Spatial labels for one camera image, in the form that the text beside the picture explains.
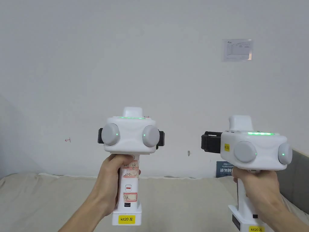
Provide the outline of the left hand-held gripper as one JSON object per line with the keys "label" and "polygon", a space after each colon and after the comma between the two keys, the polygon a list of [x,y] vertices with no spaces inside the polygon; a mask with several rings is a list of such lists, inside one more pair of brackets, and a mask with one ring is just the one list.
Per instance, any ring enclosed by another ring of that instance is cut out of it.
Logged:
{"label": "left hand-held gripper", "polygon": [[139,198],[139,159],[165,145],[165,133],[156,121],[145,117],[141,107],[125,107],[122,116],[107,119],[98,130],[99,144],[116,155],[131,155],[133,160],[119,170],[119,189],[112,225],[141,225],[142,205]]}

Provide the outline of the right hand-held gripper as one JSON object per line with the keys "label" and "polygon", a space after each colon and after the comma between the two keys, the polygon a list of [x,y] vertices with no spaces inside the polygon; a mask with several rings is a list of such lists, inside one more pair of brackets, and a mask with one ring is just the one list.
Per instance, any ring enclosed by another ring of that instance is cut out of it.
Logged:
{"label": "right hand-held gripper", "polygon": [[[247,115],[230,116],[229,129],[224,132],[206,131],[201,136],[201,149],[209,153],[220,153],[223,160],[254,174],[261,170],[284,170],[293,156],[292,147],[285,136],[254,130],[251,117]],[[261,221],[241,180],[237,182],[237,202],[237,206],[229,205],[229,209],[239,231],[272,231]]]}

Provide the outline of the person's right hand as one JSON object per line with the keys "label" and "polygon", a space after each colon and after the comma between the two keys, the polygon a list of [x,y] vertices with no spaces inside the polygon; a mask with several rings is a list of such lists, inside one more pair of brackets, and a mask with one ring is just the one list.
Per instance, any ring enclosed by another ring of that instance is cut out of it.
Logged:
{"label": "person's right hand", "polygon": [[264,221],[281,220],[289,214],[280,194],[276,172],[253,174],[234,167],[232,176],[235,181],[242,181],[247,196]]}

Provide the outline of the person's left hand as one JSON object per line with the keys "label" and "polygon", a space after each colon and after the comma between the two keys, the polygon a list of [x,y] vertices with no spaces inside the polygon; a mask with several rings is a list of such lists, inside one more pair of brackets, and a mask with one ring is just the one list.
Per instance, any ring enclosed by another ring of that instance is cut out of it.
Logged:
{"label": "person's left hand", "polygon": [[133,161],[132,155],[111,154],[102,163],[93,193],[102,217],[108,216],[117,203],[119,169]]}

